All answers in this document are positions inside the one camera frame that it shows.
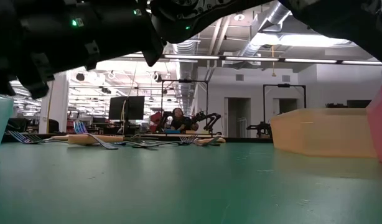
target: pink container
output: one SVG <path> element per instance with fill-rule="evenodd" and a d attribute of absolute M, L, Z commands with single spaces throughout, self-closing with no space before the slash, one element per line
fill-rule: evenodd
<path fill-rule="evenodd" d="M 366 110 L 373 147 L 375 148 L 378 159 L 382 162 L 382 87 Z"/>

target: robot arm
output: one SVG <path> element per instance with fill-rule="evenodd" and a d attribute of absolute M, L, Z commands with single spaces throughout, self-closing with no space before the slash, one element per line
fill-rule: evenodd
<path fill-rule="evenodd" d="M 221 118 L 221 115 L 218 113 L 211 113 L 211 114 L 204 114 L 203 111 L 197 113 L 192 119 L 191 123 L 194 124 L 199 121 L 203 121 L 206 119 L 209 119 L 208 123 L 205 127 L 203 127 L 204 130 L 212 132 L 213 131 L 213 125 Z"/>
<path fill-rule="evenodd" d="M 0 0 L 0 94 L 18 80 L 33 98 L 71 68 L 141 51 L 148 65 L 215 20 L 271 0 Z M 315 31 L 354 41 L 382 61 L 380 0 L 279 0 Z"/>

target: black monitor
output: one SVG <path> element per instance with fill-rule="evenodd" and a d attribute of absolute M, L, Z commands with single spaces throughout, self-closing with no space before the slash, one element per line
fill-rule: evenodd
<path fill-rule="evenodd" d="M 124 107 L 125 119 L 135 120 L 144 119 L 144 100 L 145 96 L 120 96 L 112 97 L 109 103 L 109 119 L 121 120 L 123 103 L 126 100 Z"/>
<path fill-rule="evenodd" d="M 105 123 L 105 118 L 95 118 L 95 117 L 93 117 L 93 123 Z"/>
<path fill-rule="evenodd" d="M 348 108 L 366 108 L 371 103 L 370 100 L 348 100 Z"/>

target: person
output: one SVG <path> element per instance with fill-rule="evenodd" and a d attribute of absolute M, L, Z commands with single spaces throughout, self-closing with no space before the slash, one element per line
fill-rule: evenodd
<path fill-rule="evenodd" d="M 190 124 L 190 118 L 184 116 L 184 113 L 181 110 L 181 108 L 175 108 L 172 114 L 173 121 L 170 124 L 171 130 L 179 130 L 182 132 L 186 130 L 198 130 L 199 125 L 197 123 Z"/>

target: green table surface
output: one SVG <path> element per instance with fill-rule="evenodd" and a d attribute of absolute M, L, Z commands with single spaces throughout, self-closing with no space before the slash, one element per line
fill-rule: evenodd
<path fill-rule="evenodd" d="M 382 164 L 272 144 L 0 147 L 0 223 L 382 223 Z"/>

